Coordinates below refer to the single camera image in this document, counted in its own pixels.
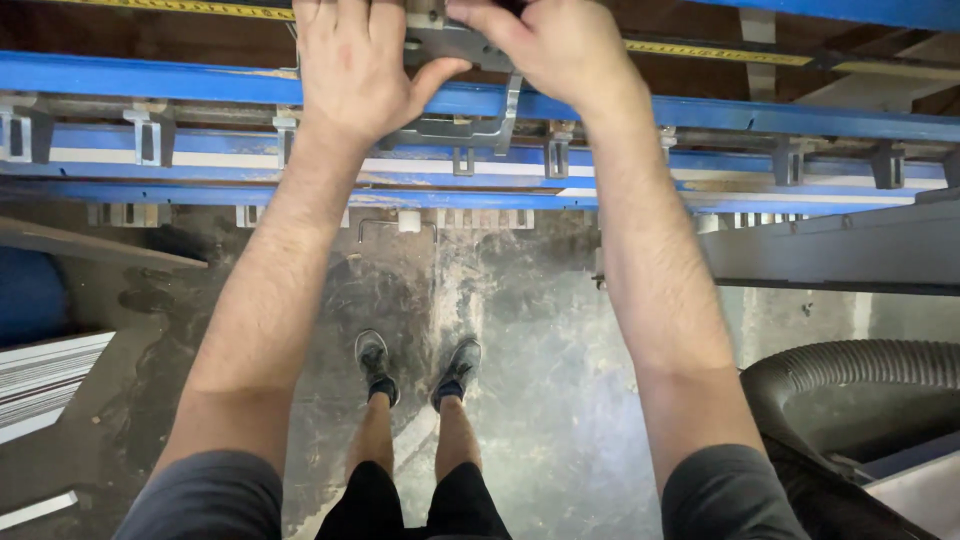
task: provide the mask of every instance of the shoe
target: shoe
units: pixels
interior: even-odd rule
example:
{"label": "shoe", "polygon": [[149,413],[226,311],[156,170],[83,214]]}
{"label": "shoe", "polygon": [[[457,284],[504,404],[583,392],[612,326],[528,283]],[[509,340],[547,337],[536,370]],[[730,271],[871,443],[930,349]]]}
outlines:
{"label": "shoe", "polygon": [[450,365],[433,390],[430,401],[433,408],[440,412],[440,400],[446,396],[457,396],[461,400],[467,387],[477,376],[480,369],[480,357],[483,350],[476,339],[469,337],[460,342],[450,357]]}
{"label": "shoe", "polygon": [[387,344],[376,330],[364,330],[357,336],[353,345],[353,356],[367,380],[367,401],[377,392],[383,392],[390,398],[390,407],[400,401],[400,389],[396,380],[387,374],[390,369],[390,357]]}

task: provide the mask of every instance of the blue barrel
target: blue barrel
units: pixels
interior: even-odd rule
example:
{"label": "blue barrel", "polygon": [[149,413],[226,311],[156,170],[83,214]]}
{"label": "blue barrel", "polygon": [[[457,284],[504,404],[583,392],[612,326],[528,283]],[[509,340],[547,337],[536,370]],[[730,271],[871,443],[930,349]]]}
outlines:
{"label": "blue barrel", "polygon": [[60,337],[67,295],[46,254],[0,247],[0,349]]}

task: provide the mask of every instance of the concrete floor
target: concrete floor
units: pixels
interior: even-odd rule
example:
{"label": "concrete floor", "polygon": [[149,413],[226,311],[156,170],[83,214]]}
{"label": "concrete floor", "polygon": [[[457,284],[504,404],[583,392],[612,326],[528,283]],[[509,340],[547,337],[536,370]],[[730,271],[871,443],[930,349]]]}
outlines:
{"label": "concrete floor", "polygon": [[[353,227],[333,247],[291,419],[284,536],[312,538],[343,492],[345,452],[366,396],[352,340],[372,327],[390,347],[404,396],[394,436],[408,527],[424,523],[434,487],[438,425],[427,396],[451,347],[473,334],[485,360],[468,414],[512,535],[661,538],[630,360],[606,293],[589,279],[597,231],[580,212],[538,212],[532,231],[441,231],[435,246],[427,232],[375,227],[356,243],[357,221],[375,213],[352,211]],[[45,215],[37,221],[84,230],[76,227],[83,208]],[[146,480],[217,294],[251,234],[233,227],[232,209],[180,209],[175,226],[210,269],[60,262],[78,327],[119,332],[56,426],[0,446],[0,509],[71,487],[82,504],[5,538],[109,538]],[[139,239],[170,240],[169,232],[145,234]],[[960,299],[742,288],[722,289],[721,299],[741,365],[831,339],[960,341],[950,323]],[[788,406],[819,448],[862,457],[960,429],[956,393],[846,390]],[[897,407],[884,406],[890,396]]]}

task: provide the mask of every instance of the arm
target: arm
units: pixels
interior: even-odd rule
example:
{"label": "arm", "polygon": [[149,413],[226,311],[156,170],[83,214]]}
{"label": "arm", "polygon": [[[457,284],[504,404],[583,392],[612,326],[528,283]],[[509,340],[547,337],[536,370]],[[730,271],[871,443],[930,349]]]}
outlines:
{"label": "arm", "polygon": [[712,279],[663,161],[650,92],[610,12],[586,0],[539,0],[520,20],[488,0],[450,0],[447,13],[484,32],[584,121],[607,285],[636,368],[659,491],[705,447],[762,452]]}
{"label": "arm", "polygon": [[401,0],[294,0],[294,10],[303,119],[276,194],[214,309],[154,476],[209,450],[254,454],[283,473],[328,251],[364,156],[470,68],[439,59],[411,82]]}

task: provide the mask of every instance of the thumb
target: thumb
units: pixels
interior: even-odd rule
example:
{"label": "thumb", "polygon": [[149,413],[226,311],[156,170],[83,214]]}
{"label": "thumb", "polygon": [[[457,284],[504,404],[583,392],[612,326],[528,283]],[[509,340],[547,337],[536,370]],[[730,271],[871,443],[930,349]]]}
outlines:
{"label": "thumb", "polygon": [[411,118],[420,115],[427,102],[437,93],[440,85],[458,73],[469,71],[473,64],[456,58],[438,58],[428,62],[414,76],[410,90]]}
{"label": "thumb", "polygon": [[516,16],[492,0],[447,0],[446,15],[481,32],[498,49],[522,63],[534,35]]}

